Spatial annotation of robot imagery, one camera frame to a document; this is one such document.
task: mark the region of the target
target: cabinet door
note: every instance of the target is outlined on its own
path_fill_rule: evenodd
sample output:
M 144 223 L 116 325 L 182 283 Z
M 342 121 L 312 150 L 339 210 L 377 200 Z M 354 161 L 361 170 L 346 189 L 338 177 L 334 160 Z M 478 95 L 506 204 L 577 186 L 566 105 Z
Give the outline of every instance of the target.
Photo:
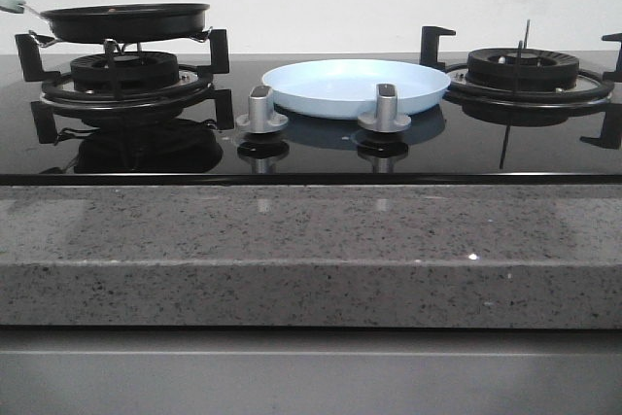
M 3 415 L 622 413 L 620 333 L 0 331 Z

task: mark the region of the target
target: light blue plate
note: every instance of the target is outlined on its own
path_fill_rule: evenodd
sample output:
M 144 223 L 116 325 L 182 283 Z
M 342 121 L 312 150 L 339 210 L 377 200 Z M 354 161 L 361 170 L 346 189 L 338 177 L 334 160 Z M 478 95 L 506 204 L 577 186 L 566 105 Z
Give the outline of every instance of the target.
M 437 104 L 449 87 L 438 70 L 391 60 L 335 59 L 300 62 L 270 70 L 262 81 L 274 102 L 306 116 L 352 120 L 376 105 L 376 85 L 397 89 L 397 110 L 412 115 Z

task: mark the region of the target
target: black frying pan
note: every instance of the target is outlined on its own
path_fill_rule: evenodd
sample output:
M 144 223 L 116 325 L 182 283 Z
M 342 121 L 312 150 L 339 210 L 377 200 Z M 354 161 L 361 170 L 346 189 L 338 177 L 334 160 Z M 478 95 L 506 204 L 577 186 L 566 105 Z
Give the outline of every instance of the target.
M 56 38 L 70 43 L 142 43 L 184 38 L 205 27 L 207 4 L 133 4 L 48 10 L 37 14 L 24 0 L 0 0 L 0 10 L 24 9 L 48 22 Z

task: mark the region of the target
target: gas stove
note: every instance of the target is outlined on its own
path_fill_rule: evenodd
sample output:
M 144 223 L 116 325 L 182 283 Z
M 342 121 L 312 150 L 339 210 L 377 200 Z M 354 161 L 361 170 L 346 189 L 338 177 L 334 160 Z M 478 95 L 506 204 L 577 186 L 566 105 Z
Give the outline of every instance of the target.
M 204 55 L 105 40 L 102 53 L 55 56 L 55 66 L 39 55 L 52 38 L 17 35 L 19 62 L 0 57 L 0 184 L 622 182 L 613 53 L 528 49 L 526 35 L 517 48 L 442 63 L 447 34 L 424 27 L 421 56 L 399 57 L 446 72 L 451 84 L 396 131 L 278 102 L 274 112 L 261 77 L 302 57 L 229 58 L 224 30 L 194 35 L 209 41 Z

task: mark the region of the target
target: frying pan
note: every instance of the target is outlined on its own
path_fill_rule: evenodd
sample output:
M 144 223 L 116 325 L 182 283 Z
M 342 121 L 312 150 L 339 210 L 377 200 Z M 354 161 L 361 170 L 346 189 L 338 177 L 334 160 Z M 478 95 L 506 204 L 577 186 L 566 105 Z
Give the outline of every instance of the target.
M 376 106 L 376 86 L 393 84 L 397 111 L 412 115 L 433 107 L 449 86 L 449 77 L 413 63 L 372 59 L 300 62 L 270 70 L 262 77 L 274 102 L 290 111 L 323 119 L 354 120 Z
M 0 10 L 24 10 L 44 19 L 56 38 L 70 43 L 142 43 L 189 37 L 205 27 L 207 4 L 103 5 L 37 13 L 24 0 L 0 0 Z

